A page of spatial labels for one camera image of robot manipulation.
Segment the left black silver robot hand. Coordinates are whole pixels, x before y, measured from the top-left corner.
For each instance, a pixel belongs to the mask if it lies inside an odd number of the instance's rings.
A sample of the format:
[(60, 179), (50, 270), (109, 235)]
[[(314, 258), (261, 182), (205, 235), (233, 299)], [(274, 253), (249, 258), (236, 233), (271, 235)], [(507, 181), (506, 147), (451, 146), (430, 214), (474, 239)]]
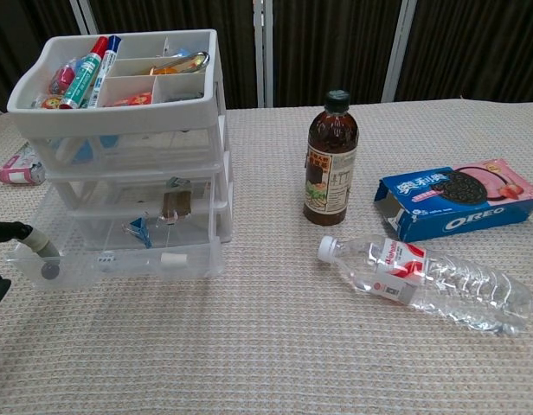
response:
[[(12, 239), (27, 246), (44, 260), (42, 276), (48, 280), (59, 275), (60, 254), (48, 236), (31, 225), (19, 221), (0, 221), (0, 243), (9, 242)], [(11, 281), (0, 275), (0, 303), (7, 294)]]

